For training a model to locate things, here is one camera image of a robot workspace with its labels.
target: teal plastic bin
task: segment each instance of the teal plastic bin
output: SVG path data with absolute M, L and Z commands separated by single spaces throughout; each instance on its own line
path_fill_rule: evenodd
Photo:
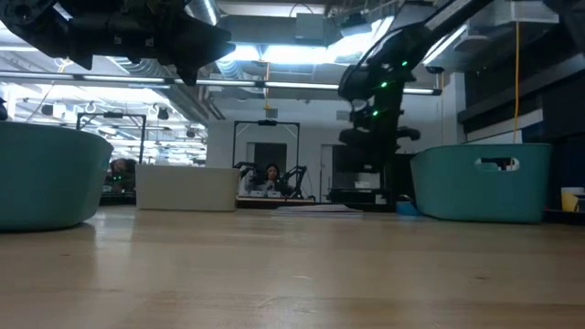
M 65 228 L 91 218 L 112 150 L 92 133 L 0 122 L 0 230 Z
M 539 222 L 550 152 L 539 143 L 426 150 L 411 160 L 419 211 L 450 220 Z

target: teal bin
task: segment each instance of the teal bin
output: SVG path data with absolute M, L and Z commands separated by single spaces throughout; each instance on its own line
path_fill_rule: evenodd
M 536 223 L 547 199 L 548 144 L 453 145 L 411 160 L 422 214 L 450 220 Z
M 112 150 L 92 133 L 0 122 L 0 230 L 65 228 L 91 218 Z

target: bin handle cutout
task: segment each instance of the bin handle cutout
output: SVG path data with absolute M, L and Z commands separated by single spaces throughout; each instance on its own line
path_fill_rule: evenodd
M 481 157 L 475 160 L 475 169 L 483 172 L 513 172 L 520 169 L 515 157 Z

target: metal frame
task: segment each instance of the metal frame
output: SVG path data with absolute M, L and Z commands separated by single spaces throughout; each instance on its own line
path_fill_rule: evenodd
M 248 124 L 258 124 L 258 125 L 262 125 L 261 123 L 264 122 L 262 120 L 260 121 L 235 121 L 234 122 L 234 132 L 233 132 L 233 139 L 231 142 L 231 166 L 233 167 L 235 165 L 235 161 L 236 161 L 236 137 L 237 137 L 237 129 L 238 126 L 241 123 L 248 123 Z M 298 122 L 275 122 L 276 124 L 273 125 L 273 127 L 276 127 L 278 125 L 293 125 L 296 127 L 296 166 L 299 166 L 299 149 L 301 146 L 301 124 Z M 296 175 L 296 184 L 299 185 L 299 175 Z
M 90 117 L 90 119 L 83 124 L 81 124 L 81 118 L 84 116 Z M 105 112 L 105 113 L 87 113 L 87 112 L 79 112 L 77 113 L 77 123 L 75 125 L 75 129 L 82 130 L 88 125 L 91 120 L 95 119 L 96 117 L 104 117 L 104 118 L 115 118 L 121 119 L 123 117 L 127 118 L 141 118 L 143 120 L 143 125 L 141 127 L 141 134 L 140 134 L 140 154 L 138 155 L 138 164 L 142 164 L 143 157 L 144 157 L 144 137 L 146 136 L 146 115 L 145 114 L 126 114 L 126 113 L 119 113 L 119 112 Z

